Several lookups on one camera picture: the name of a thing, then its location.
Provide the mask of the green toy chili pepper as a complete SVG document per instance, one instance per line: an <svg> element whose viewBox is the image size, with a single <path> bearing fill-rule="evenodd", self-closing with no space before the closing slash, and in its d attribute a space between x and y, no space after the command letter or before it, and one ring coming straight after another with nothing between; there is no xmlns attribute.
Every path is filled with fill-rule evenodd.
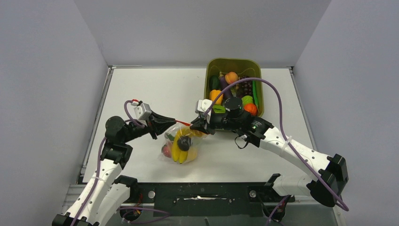
<svg viewBox="0 0 399 226"><path fill-rule="evenodd" d="M173 136L170 133L165 133L165 138L168 139L169 141L173 142L175 139L175 136Z"/></svg>

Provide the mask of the black toy fruit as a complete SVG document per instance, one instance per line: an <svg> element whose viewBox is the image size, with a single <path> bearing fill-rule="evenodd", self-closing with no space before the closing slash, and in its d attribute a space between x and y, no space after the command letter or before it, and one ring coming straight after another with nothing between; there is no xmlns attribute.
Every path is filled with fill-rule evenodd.
<svg viewBox="0 0 399 226"><path fill-rule="evenodd" d="M181 151L189 151L190 147L192 145L192 138L189 136L181 136L177 140L177 146Z"/></svg>

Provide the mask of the clear zip bag orange zipper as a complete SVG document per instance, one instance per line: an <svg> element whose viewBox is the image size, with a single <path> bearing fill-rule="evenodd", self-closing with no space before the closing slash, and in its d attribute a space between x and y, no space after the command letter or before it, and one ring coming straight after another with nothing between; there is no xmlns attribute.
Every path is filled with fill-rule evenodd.
<svg viewBox="0 0 399 226"><path fill-rule="evenodd" d="M205 133L192 130L190 124L178 121L164 133L160 151L164 157L185 164L197 159L201 143L206 137Z"/></svg>

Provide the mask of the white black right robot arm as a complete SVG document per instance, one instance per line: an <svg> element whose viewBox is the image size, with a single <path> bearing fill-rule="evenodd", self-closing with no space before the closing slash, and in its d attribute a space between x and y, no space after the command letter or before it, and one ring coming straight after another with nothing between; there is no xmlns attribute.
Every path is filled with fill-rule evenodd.
<svg viewBox="0 0 399 226"><path fill-rule="evenodd" d="M284 137L270 122L245 111L237 97L228 99L224 113L209 111L211 104L209 99L197 101L195 112L198 117L192 121L191 129L205 134L215 134L219 129L232 131L246 144L270 151L305 173L299 179L274 174L264 189L267 199L276 201L286 195L302 195L310 196L327 207L339 204L349 180L346 160L342 156L319 153Z"/></svg>

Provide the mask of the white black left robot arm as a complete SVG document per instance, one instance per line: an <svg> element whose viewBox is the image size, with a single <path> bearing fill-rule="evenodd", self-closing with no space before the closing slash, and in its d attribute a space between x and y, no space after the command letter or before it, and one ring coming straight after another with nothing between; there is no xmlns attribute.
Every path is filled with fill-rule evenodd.
<svg viewBox="0 0 399 226"><path fill-rule="evenodd" d="M134 198L137 179L121 174L133 151L128 142L146 134L157 139L176 120L151 113L145 123L139 127L119 116L107 120L93 176L74 204L64 214L55 216L52 225L104 226L123 202Z"/></svg>

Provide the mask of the orange toy bell pepper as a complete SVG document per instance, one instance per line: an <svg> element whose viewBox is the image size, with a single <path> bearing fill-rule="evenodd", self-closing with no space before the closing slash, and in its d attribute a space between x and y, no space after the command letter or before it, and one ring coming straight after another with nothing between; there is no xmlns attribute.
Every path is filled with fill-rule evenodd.
<svg viewBox="0 0 399 226"><path fill-rule="evenodd" d="M209 98L211 101L215 101L216 105L221 105L223 101L223 94L221 94L221 90L213 89L209 93Z"/></svg>

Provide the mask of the purple toy eggplant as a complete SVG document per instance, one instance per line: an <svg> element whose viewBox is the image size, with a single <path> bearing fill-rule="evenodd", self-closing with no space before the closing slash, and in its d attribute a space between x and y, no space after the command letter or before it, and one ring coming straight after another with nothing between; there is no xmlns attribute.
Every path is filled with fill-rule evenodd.
<svg viewBox="0 0 399 226"><path fill-rule="evenodd" d="M222 90L222 91L225 90L225 89L229 86L229 84L227 83L227 81L226 81L226 79L225 79L224 76L220 77L219 81L220 81L220 86L221 86L221 90ZM229 99L229 98L233 97L233 94L232 94L231 90L230 90L230 89L227 89L227 90L223 93L223 97L224 97L225 99Z"/></svg>

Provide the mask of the dark green toy avocado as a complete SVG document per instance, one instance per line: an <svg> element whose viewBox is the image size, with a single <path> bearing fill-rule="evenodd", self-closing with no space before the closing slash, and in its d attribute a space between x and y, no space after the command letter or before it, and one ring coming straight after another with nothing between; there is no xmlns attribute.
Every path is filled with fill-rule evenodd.
<svg viewBox="0 0 399 226"><path fill-rule="evenodd" d="M218 75L212 75L209 77L208 88L210 91L220 89L220 80Z"/></svg>

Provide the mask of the lime green toy fruit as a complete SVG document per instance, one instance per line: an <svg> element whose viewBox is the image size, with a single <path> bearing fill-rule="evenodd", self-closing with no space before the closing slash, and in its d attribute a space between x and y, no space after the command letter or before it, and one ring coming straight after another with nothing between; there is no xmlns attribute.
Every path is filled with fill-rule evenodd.
<svg viewBox="0 0 399 226"><path fill-rule="evenodd" d="M250 95L246 95L246 96L242 97L241 100L242 100L243 106L245 106L247 104L253 104L254 103L254 99Z"/></svg>

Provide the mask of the orange pink toy peach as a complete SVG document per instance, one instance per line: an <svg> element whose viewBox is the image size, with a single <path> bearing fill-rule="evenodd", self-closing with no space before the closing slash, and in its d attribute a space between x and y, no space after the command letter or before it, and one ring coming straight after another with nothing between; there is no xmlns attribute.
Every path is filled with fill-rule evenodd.
<svg viewBox="0 0 399 226"><path fill-rule="evenodd" d="M227 84L232 84L238 81L239 77L235 72L229 72L227 73L225 76L225 81L227 82Z"/></svg>

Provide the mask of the dark purple toy grapes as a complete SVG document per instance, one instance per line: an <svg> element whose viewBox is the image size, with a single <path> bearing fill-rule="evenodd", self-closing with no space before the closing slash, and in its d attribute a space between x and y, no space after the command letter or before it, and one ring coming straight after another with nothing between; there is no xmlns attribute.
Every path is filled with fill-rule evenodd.
<svg viewBox="0 0 399 226"><path fill-rule="evenodd" d="M238 93L241 97L253 95L253 82L251 80L243 81L238 84Z"/></svg>

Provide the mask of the long green toy bean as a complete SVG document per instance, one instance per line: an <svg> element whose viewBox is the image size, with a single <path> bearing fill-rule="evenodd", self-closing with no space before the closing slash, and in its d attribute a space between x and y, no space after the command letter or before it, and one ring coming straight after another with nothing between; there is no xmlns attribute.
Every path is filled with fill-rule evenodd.
<svg viewBox="0 0 399 226"><path fill-rule="evenodd" d="M257 96L257 90L256 90L256 81L252 80L252 93L253 93L253 100L254 104L257 108L259 108L259 102L258 102L258 96Z"/></svg>

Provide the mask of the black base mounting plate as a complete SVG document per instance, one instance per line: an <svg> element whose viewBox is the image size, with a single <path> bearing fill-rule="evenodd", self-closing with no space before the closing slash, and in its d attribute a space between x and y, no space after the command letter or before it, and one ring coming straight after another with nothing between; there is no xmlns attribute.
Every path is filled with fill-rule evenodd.
<svg viewBox="0 0 399 226"><path fill-rule="evenodd" d="M262 217L283 199L270 182L144 183L125 204L153 204L173 217Z"/></svg>

